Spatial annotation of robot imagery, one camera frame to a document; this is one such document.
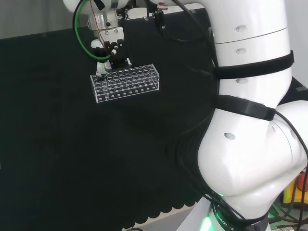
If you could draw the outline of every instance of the white wall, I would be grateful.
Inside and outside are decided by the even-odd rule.
[[[63,0],[0,0],[0,39],[72,27]]]
[[[285,4],[291,49],[295,57],[293,76],[308,87],[308,0],[285,0]]]

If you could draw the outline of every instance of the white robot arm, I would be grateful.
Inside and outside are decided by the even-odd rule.
[[[107,11],[117,1],[104,1]],[[172,0],[151,0],[173,6]],[[64,0],[73,11],[78,0]],[[284,0],[181,0],[199,3],[209,15],[219,67],[243,66],[290,54]],[[278,106],[290,87],[291,68],[252,77],[220,80],[219,95],[233,96],[276,109],[292,122],[308,144],[308,102]],[[279,117],[267,121],[215,109],[198,152],[206,183],[245,219],[267,214],[281,191],[307,166],[307,156],[291,128]],[[224,228],[213,211],[216,231]]]

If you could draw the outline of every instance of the small hole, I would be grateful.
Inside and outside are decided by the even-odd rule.
[[[224,133],[223,135],[229,140],[235,140],[235,136],[232,133]]]
[[[235,82],[237,82],[239,84],[245,84],[245,83],[248,83],[248,79],[246,79],[246,78],[238,78]]]

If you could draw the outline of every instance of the green led light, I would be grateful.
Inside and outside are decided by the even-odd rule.
[[[212,225],[210,217],[206,217],[201,225],[200,231],[215,231],[214,226]]]

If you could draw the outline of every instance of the scalloped edge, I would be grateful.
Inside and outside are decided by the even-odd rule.
[[[142,223],[142,224],[139,224],[139,223],[135,223],[135,225],[131,228],[140,228],[141,226],[144,226],[144,225],[148,225],[152,222],[155,222],[155,221],[158,221],[160,219],[164,219],[164,218],[167,218],[171,215],[174,215],[174,214],[177,214],[177,213],[180,213],[182,211],[185,211],[187,209],[191,209],[191,208],[194,208],[196,206],[197,202],[195,202],[192,206],[186,206],[184,205],[182,208],[179,208],[179,209],[176,209],[174,207],[172,207],[171,211],[168,212],[168,213],[163,213],[163,212],[160,212],[159,216],[156,217],[156,218],[150,218],[148,217],[148,219],[146,220],[146,222]],[[122,231],[129,231],[129,229],[131,228],[128,228],[128,229],[124,229],[122,228]]]

